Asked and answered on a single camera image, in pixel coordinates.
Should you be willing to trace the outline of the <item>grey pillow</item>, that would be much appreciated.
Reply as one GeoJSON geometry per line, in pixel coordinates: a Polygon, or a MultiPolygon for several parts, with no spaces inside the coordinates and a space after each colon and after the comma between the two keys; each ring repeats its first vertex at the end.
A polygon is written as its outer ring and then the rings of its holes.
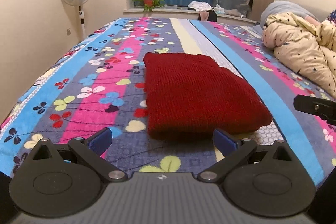
{"type": "Polygon", "coordinates": [[[260,25],[264,26],[265,22],[270,15],[282,14],[291,12],[294,15],[300,16],[306,19],[309,23],[318,26],[320,21],[307,9],[304,9],[300,5],[289,1],[274,1],[270,3],[262,12],[260,17],[260,25]]]}

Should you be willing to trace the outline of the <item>navy patterned pillow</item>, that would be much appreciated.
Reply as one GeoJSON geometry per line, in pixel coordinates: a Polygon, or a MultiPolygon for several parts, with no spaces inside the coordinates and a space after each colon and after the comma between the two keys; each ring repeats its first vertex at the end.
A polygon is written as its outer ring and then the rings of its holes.
{"type": "Polygon", "coordinates": [[[331,12],[331,14],[327,17],[327,20],[333,22],[336,25],[336,10],[331,12]]]}

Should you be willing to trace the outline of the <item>pink and black bag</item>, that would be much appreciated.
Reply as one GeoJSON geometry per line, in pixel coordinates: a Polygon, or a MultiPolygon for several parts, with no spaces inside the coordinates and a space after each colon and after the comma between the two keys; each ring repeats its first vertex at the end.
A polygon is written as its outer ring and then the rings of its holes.
{"type": "Polygon", "coordinates": [[[201,11],[198,16],[199,21],[217,22],[217,13],[214,10],[201,11]]]}

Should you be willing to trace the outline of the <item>cream star-patterned duvet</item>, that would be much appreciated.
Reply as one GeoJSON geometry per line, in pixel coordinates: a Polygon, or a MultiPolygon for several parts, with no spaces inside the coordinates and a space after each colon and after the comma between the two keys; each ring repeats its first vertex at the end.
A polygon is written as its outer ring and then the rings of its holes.
{"type": "Polygon", "coordinates": [[[278,61],[335,97],[335,23],[312,23],[292,12],[270,15],[264,46],[278,61]]]}

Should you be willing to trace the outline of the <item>red knitted sweater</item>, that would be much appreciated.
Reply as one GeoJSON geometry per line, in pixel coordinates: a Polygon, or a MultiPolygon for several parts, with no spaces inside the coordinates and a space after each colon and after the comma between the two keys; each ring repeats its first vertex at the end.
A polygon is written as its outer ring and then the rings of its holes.
{"type": "Polygon", "coordinates": [[[216,128],[243,134],[273,120],[254,88],[209,56],[148,52],[143,62],[153,139],[207,139],[216,128]]]}

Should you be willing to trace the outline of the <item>white clothes pile on sill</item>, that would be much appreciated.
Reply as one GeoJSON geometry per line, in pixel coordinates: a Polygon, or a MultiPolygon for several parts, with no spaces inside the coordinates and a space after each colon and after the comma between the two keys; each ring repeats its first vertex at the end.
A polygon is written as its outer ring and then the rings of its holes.
{"type": "Polygon", "coordinates": [[[192,1],[192,2],[189,3],[188,9],[189,10],[195,10],[195,11],[201,12],[201,11],[210,11],[213,8],[207,2],[192,1]]]}

